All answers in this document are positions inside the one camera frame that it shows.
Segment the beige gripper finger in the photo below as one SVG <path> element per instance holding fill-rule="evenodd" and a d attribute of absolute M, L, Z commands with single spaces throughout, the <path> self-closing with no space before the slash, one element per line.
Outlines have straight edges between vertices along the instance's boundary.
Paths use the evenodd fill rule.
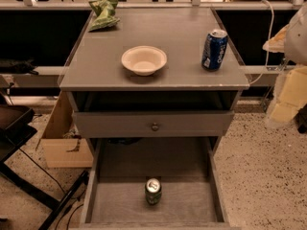
<path fill-rule="evenodd" d="M 286 125 L 307 104 L 307 66 L 298 65 L 277 77 L 268 109 L 270 125 Z"/>

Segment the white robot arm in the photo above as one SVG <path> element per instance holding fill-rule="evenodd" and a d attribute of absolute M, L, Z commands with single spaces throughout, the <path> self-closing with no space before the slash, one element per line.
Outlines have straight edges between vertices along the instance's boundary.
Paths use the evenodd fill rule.
<path fill-rule="evenodd" d="M 274 98 L 267 111 L 267 125 L 288 124 L 307 104 L 307 5 L 303 5 L 275 36 L 263 45 L 272 53 L 284 53 L 295 68 L 275 82 Z"/>

